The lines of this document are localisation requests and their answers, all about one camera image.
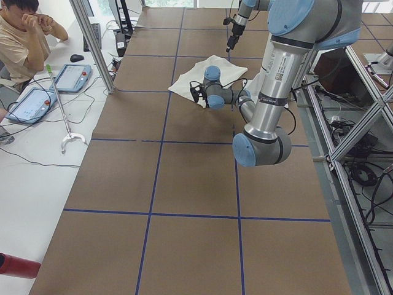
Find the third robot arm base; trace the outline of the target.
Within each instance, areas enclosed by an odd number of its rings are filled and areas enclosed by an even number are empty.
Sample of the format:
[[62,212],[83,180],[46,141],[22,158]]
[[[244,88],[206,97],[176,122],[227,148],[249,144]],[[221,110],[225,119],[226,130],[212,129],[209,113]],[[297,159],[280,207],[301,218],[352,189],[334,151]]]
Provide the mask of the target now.
[[365,53],[366,68],[372,74],[388,75],[392,72],[392,44],[383,53]]

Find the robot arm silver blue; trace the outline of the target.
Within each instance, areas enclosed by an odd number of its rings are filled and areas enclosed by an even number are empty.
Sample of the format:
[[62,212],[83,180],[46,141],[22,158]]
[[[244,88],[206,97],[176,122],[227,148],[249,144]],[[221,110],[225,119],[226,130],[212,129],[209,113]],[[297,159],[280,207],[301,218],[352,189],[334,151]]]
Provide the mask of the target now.
[[244,0],[239,1],[239,7],[237,14],[234,16],[226,17],[223,20],[223,25],[228,26],[232,24],[232,35],[228,38],[226,52],[229,53],[234,49],[238,43],[240,36],[246,28],[249,21],[252,20],[251,13],[255,11],[269,11],[274,1],[256,1],[256,0]]
[[360,36],[362,1],[241,1],[227,50],[234,48],[253,10],[268,10],[268,30],[273,51],[266,55],[266,72],[257,101],[242,90],[225,88],[220,69],[209,66],[203,82],[190,87],[195,102],[203,99],[208,108],[226,104],[238,107],[246,121],[243,132],[233,138],[236,161],[244,167],[274,165],[288,158],[292,145],[278,125],[296,75],[305,55],[312,50],[342,48]]

